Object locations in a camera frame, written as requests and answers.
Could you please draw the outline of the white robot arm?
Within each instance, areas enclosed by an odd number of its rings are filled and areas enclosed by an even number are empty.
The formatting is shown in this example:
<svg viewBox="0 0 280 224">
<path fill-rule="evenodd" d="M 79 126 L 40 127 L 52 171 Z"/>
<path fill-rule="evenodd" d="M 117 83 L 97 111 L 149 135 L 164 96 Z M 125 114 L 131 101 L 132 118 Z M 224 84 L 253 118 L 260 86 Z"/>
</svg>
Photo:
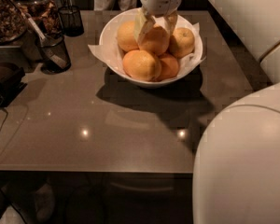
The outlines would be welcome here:
<svg viewBox="0 0 280 224">
<path fill-rule="evenodd" d="M 208 0 L 272 86 L 205 129 L 192 178 L 193 224 L 280 224 L 280 0 Z"/>
</svg>

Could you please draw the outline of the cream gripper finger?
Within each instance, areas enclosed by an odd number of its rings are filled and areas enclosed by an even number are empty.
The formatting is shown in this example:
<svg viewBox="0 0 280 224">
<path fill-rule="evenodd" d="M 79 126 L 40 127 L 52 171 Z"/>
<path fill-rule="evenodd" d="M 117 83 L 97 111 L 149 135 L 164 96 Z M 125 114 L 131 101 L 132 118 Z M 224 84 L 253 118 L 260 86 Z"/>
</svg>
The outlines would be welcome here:
<svg viewBox="0 0 280 224">
<path fill-rule="evenodd" d="M 165 15 L 163 19 L 164 19 L 164 28 L 166 32 L 169 35 L 171 35 L 174 32 L 175 26 L 177 24 L 178 14 L 176 11 L 174 11 L 169 15 Z"/>
<path fill-rule="evenodd" d="M 143 7 L 139 8 L 134 19 L 133 35 L 138 44 L 143 42 L 145 35 L 153 28 L 155 20 Z"/>
</svg>

